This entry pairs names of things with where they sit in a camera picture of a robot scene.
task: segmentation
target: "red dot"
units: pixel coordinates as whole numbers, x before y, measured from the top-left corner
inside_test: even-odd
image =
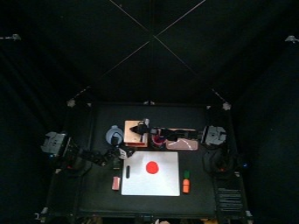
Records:
[[[158,172],[157,163],[154,161],[148,162],[145,165],[145,170],[148,173],[156,174]]]

